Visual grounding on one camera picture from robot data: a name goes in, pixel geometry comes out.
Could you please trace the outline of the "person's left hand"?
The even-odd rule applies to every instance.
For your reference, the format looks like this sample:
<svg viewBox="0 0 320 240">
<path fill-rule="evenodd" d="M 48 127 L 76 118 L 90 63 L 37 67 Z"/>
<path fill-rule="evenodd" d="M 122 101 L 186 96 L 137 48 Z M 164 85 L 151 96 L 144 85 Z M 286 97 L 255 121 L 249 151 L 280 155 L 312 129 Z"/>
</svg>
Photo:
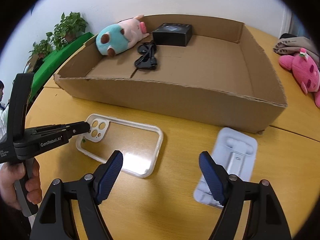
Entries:
<svg viewBox="0 0 320 240">
<path fill-rule="evenodd" d="M 25 175 L 23 164 L 9 165 L 5 163 L 1 168 L 1 198 L 5 204 L 17 210 L 21 210 L 18 203 L 14 182 L 20 180 Z M 27 190 L 27 200 L 33 204 L 39 204 L 42 201 L 42 190 L 40 182 L 40 165 L 36 159 L 33 163 L 33 175 L 25 183 Z"/>
</svg>

